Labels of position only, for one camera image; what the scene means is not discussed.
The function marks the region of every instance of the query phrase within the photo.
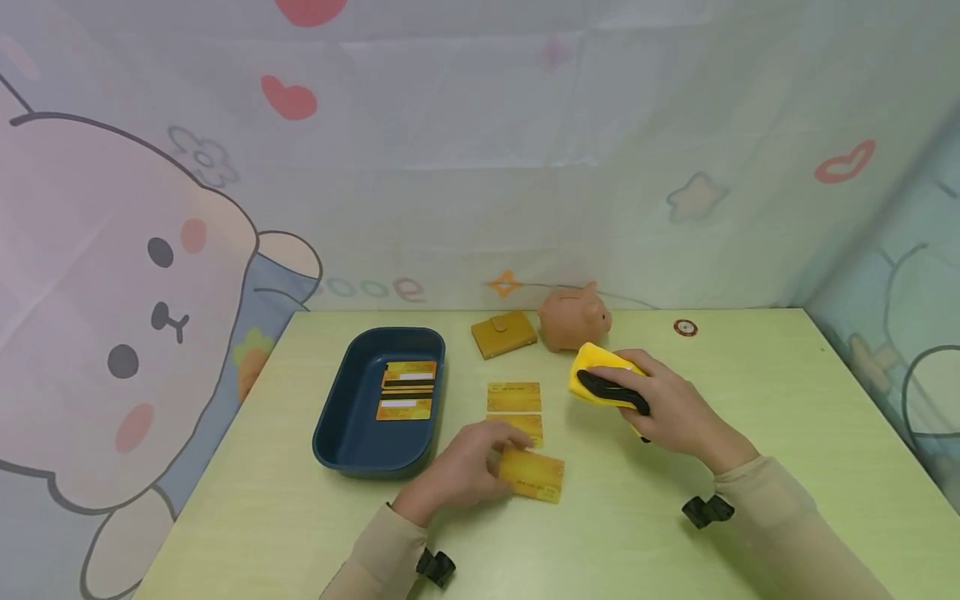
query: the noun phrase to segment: yellow sponge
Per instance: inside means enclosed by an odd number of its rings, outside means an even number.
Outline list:
[[[587,370],[591,367],[615,367],[619,369],[629,369],[630,371],[639,373],[641,375],[645,375],[647,373],[641,371],[637,365],[629,360],[620,358],[613,352],[604,350],[599,346],[591,344],[590,342],[580,346],[580,351],[577,352],[577,357],[573,359],[573,367],[570,368],[570,381],[568,385],[572,394],[579,396],[590,404],[636,408],[630,402],[623,400],[607,400],[606,398],[591,394],[587,388],[584,387],[584,384],[580,383],[580,379],[577,378],[577,371]]]

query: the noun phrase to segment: bunny ear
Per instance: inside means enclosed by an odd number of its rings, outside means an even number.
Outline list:
[[[20,94],[16,93],[3,75],[0,75],[0,126],[8,125],[14,117],[33,112]]]

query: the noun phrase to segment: left hand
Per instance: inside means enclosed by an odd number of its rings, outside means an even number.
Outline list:
[[[423,473],[407,484],[391,505],[394,512],[420,527],[426,527],[444,506],[469,507],[513,491],[509,482],[497,479],[497,464],[491,450],[506,444],[533,446],[530,436],[502,420],[482,420],[461,429]]]

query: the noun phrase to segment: pink cheek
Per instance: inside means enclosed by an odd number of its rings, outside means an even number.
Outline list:
[[[191,254],[204,249],[206,245],[206,223],[200,219],[188,219],[180,228],[180,244]]]
[[[134,406],[120,423],[116,437],[113,439],[117,452],[126,454],[139,446],[147,437],[152,424],[154,424],[154,407],[146,403]]]

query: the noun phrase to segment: round sticker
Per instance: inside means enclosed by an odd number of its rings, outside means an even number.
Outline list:
[[[673,324],[673,329],[677,333],[688,338],[697,335],[697,325],[692,321],[688,321],[687,319],[680,319],[676,321]]]

